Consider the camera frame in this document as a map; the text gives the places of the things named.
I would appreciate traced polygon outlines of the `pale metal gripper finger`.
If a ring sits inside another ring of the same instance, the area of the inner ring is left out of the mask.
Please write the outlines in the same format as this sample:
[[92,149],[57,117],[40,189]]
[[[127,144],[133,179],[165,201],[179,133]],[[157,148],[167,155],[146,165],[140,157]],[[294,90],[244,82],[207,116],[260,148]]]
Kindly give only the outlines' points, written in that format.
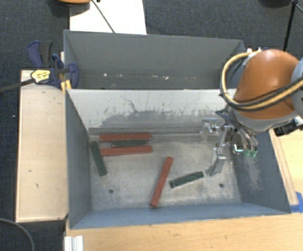
[[210,166],[205,170],[207,176],[212,177],[222,173],[223,166],[229,160],[229,151],[226,146],[215,147],[212,152]]
[[218,140],[221,136],[221,125],[217,118],[205,118],[201,121],[200,137],[203,141]]

